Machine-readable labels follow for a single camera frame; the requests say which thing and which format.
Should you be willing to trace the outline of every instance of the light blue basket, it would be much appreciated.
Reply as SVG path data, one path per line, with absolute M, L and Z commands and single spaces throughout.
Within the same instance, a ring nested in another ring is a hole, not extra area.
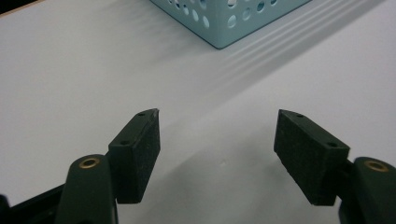
M 311 0 L 150 0 L 217 49 Z

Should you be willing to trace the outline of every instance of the white table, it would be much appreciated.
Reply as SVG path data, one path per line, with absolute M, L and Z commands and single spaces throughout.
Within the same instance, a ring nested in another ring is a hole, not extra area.
M 0 192 L 11 205 L 158 107 L 162 151 L 120 223 L 338 223 L 273 151 L 277 111 L 396 165 L 396 2 L 314 0 L 217 50 L 149 0 L 47 0 L 0 18 Z

